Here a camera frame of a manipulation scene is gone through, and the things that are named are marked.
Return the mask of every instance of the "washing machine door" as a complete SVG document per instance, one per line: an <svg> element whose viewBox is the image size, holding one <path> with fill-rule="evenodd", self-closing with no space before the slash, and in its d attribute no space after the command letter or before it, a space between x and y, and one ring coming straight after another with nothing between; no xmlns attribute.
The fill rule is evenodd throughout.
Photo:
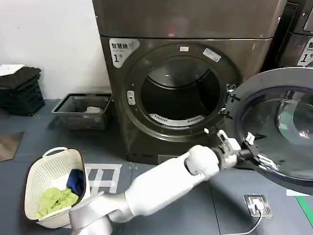
<svg viewBox="0 0 313 235"><path fill-rule="evenodd" d="M225 131L243 144L248 132L276 169L258 172L295 191L313 194L313 69L260 73L229 97Z"/></svg>
<svg viewBox="0 0 313 235"><path fill-rule="evenodd" d="M170 43L148 50L125 76L121 105L144 133L170 142L216 133L228 91L240 75L226 55L201 43Z"/></svg>

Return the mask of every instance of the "dryer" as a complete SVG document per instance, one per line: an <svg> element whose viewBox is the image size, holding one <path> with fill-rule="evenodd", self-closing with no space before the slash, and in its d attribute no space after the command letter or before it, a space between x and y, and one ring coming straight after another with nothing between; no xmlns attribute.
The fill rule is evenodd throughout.
<svg viewBox="0 0 313 235"><path fill-rule="evenodd" d="M227 98L260 71L286 0L93 4L127 159L159 164L218 141Z"/></svg>

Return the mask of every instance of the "front-loading washing machine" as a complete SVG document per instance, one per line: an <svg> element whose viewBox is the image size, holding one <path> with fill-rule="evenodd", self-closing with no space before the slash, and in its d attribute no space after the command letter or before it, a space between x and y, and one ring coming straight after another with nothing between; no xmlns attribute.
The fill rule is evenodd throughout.
<svg viewBox="0 0 313 235"><path fill-rule="evenodd" d="M313 1L288 0L262 70L313 66Z"/></svg>
<svg viewBox="0 0 313 235"><path fill-rule="evenodd" d="M159 164L218 141L225 102L259 72L286 0L93 4L127 159Z"/></svg>

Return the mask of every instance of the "laundry basket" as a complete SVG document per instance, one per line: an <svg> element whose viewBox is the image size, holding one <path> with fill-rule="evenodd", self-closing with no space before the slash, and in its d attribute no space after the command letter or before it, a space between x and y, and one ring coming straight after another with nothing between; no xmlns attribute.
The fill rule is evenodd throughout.
<svg viewBox="0 0 313 235"><path fill-rule="evenodd" d="M50 229L60 228L70 223L68 213L71 207L50 213L41 219L36 219L36 213L39 211L41 197L48 188L60 190L66 188L68 176L72 169L79 169L84 172L85 190L71 207L82 199L90 197L88 174L79 152L65 147L53 148L31 166L27 176L24 200L24 213L31 222L36 222Z"/></svg>

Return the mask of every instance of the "electrical outlet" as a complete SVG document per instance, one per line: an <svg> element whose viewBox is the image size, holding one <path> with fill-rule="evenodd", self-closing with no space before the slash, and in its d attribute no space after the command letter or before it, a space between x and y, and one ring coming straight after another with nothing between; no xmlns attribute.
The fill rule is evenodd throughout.
<svg viewBox="0 0 313 235"><path fill-rule="evenodd" d="M245 195L245 200L252 217L260 217L260 213L255 209L255 204L257 203L261 203L264 206L263 217L273 217L264 195Z"/></svg>

